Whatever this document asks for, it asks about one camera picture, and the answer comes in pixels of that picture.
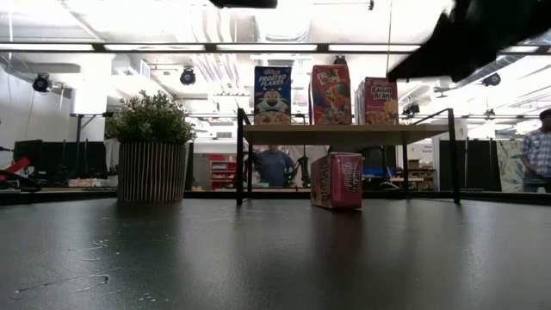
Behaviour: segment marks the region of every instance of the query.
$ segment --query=frosted flakes box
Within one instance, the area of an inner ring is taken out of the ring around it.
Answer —
[[[360,125],[398,125],[398,88],[381,77],[366,77],[356,91],[356,121]]]
[[[312,205],[322,208],[362,207],[362,155],[331,152],[314,161]]]
[[[352,123],[347,65],[315,65],[312,68],[310,91],[314,125]]]
[[[291,68],[255,67],[255,124],[291,123]]]

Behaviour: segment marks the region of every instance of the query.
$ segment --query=black table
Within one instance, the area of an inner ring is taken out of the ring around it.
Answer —
[[[103,199],[2,207],[0,235],[3,310],[551,308],[547,207]]]

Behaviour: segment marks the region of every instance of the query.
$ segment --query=pink cereal box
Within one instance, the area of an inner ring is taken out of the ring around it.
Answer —
[[[366,77],[356,91],[356,123],[398,125],[398,89],[395,82]]]
[[[362,155],[332,152],[314,161],[312,205],[322,208],[362,207]]]
[[[311,79],[313,124],[350,125],[352,99],[348,66],[315,65]]]

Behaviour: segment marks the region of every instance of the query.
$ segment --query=plaid shirt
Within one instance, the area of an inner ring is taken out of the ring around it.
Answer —
[[[551,133],[540,129],[528,133],[523,141],[523,155],[536,167],[536,173],[551,177]]]

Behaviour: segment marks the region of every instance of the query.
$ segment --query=green plant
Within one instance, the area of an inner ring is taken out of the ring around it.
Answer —
[[[195,137],[193,128],[185,121],[188,115],[176,100],[162,91],[149,96],[121,100],[122,111],[106,121],[107,136],[121,143],[158,142],[183,145]]]

